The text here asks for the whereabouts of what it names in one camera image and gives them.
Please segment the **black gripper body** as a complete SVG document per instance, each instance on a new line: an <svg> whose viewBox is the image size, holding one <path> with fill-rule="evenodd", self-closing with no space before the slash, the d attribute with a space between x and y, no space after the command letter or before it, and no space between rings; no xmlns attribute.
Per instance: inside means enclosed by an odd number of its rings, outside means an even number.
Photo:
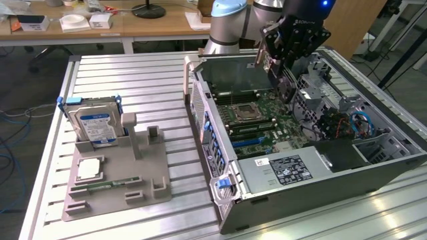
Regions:
<svg viewBox="0 0 427 240"><path fill-rule="evenodd" d="M285 24L285 51L289 52L289 39L296 29L319 29L332 11L335 0L285 0L279 22Z"/></svg>

